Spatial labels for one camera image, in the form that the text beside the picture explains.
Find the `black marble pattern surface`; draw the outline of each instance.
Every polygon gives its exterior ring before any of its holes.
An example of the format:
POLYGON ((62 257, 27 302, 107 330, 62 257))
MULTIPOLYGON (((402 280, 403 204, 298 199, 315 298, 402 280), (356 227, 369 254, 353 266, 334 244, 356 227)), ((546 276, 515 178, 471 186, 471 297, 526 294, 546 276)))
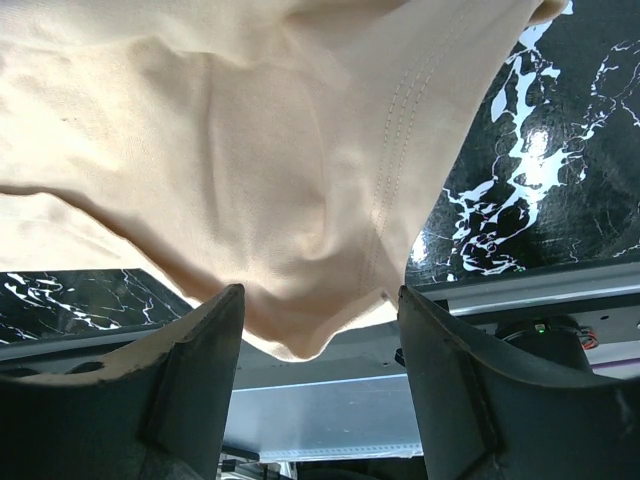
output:
MULTIPOLYGON (((411 285, 640 253, 640 2, 574 0, 524 32, 407 264, 411 285)), ((0 343, 190 310, 139 270, 0 273, 0 343)))
POLYGON ((162 324, 189 311, 141 270, 0 273, 0 344, 162 324))

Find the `beige fabric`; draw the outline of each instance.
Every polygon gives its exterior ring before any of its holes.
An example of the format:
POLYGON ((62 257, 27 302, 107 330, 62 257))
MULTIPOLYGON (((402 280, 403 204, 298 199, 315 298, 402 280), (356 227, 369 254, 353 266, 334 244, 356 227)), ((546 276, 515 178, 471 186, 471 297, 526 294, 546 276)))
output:
POLYGON ((393 320, 484 92, 563 3, 4 0, 0 269, 242 282, 286 360, 393 320))

